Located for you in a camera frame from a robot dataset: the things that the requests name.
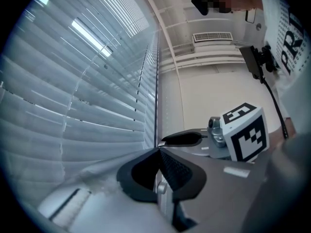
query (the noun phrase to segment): person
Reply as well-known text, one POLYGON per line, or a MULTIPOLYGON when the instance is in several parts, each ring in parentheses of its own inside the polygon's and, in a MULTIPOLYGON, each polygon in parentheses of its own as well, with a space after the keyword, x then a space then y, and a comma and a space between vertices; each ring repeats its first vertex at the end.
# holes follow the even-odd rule
MULTIPOLYGON (((298 111, 293 109, 292 106, 287 106, 289 110, 287 111, 283 102, 285 104, 297 103, 304 105, 305 101, 299 100, 299 96, 296 98, 291 97, 291 101, 288 101, 286 93, 299 79, 305 68, 310 66, 311 59, 309 35, 296 17, 294 10, 285 0, 208 0, 208 6, 221 11, 228 11, 228 9, 240 11, 254 8, 263 10, 267 27, 264 44, 271 47, 271 53, 277 63, 274 75, 280 108, 282 116, 286 118, 285 124, 288 128, 289 137, 294 136, 295 122, 291 121, 291 117, 297 117, 298 111)), ((299 129, 302 128, 301 123, 296 123, 296 126, 299 129)), ((273 149, 283 139, 281 128, 271 133, 271 148, 273 149)))

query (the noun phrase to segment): black cable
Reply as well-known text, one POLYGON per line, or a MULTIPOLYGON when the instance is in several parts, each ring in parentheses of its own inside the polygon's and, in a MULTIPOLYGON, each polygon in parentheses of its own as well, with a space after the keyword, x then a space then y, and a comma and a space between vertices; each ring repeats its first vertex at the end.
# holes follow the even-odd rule
POLYGON ((268 85, 268 83, 266 82, 265 78, 263 78, 263 83, 266 85, 268 91, 270 92, 270 95, 272 97, 272 100, 273 100, 273 103, 274 103, 274 106, 276 108, 276 112, 277 112, 277 115, 278 115, 278 118, 280 119, 280 122, 281 122, 281 126, 282 126, 282 132, 283 132, 283 136, 284 136, 284 139, 288 139, 288 133, 287 133, 287 129, 286 129, 286 125, 285 125, 285 122, 283 120, 283 117, 282 117, 282 114, 280 112, 280 108, 278 107, 278 104, 276 102, 276 99, 275 97, 273 96, 273 93, 268 85))

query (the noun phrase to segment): white ceiling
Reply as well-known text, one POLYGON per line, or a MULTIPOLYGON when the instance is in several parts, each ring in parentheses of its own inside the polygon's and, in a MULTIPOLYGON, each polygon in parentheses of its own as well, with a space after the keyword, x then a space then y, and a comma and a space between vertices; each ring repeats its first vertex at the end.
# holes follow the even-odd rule
MULTIPOLYGON (((167 27, 173 46, 191 42, 193 33, 215 31, 231 32, 234 40, 246 42, 255 47, 263 45, 265 26, 261 10, 256 11, 255 22, 252 24, 245 21, 245 11, 219 14, 210 10, 207 16, 203 16, 192 5, 191 0, 154 0, 154 2, 167 27), (262 25, 260 31, 256 30, 258 23, 262 25)), ((162 42, 161 47, 165 49, 168 45, 162 42)))

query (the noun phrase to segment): white horizontal blind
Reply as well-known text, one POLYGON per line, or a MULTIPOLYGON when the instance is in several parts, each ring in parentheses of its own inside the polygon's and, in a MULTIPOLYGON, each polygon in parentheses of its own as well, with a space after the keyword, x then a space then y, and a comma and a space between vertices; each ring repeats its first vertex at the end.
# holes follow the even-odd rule
POLYGON ((126 23, 103 2, 33 0, 1 56, 1 153, 34 206, 96 161, 153 147, 157 24, 144 0, 114 0, 126 23))

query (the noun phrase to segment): ceiling beam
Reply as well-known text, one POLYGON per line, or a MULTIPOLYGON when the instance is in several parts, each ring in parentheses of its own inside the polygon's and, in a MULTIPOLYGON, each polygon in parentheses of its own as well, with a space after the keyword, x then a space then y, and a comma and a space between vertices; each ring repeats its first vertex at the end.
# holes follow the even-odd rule
POLYGON ((184 124, 184 129, 185 129, 185 123, 184 123, 184 120, 185 120, 185 115, 184 115, 184 106, 183 106, 183 92, 182 92, 182 85, 181 85, 181 81, 180 81, 180 77, 179 77, 179 71, 178 71, 178 68, 177 68, 177 62, 176 62, 176 56, 175 56, 175 53, 174 53, 174 49, 173 49, 173 45, 172 45, 172 42, 171 42, 171 39, 170 39, 170 36, 169 36, 169 33, 167 32, 167 29, 166 29, 166 26, 165 26, 165 23, 162 19, 162 16, 158 10, 158 8, 156 7, 156 4, 154 2, 154 0, 147 0, 151 6, 151 8, 153 9, 154 13, 155 13, 155 16, 156 18, 158 19, 159 21, 159 24, 162 28, 162 31, 164 33, 164 37, 167 41, 167 44, 169 45, 169 49, 170 49, 170 52, 171 52, 171 55, 172 55, 172 58, 173 58, 173 62, 174 62, 174 66, 175 66, 175 69, 176 69, 176 73, 177 73, 177 77, 178 77, 178 83, 179 83, 179 89, 180 89, 180 98, 181 98, 181 109, 182 109, 182 112, 183 112, 183 124, 184 124))

